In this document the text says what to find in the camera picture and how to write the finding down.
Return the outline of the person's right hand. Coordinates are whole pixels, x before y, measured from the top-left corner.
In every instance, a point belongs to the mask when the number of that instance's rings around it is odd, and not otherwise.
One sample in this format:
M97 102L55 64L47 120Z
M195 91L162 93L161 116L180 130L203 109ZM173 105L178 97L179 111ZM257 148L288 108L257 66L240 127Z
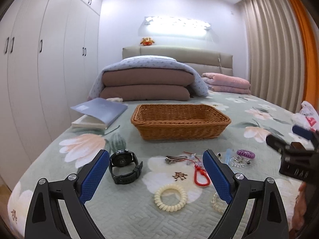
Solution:
M318 238L318 186L306 182L300 185L290 238Z

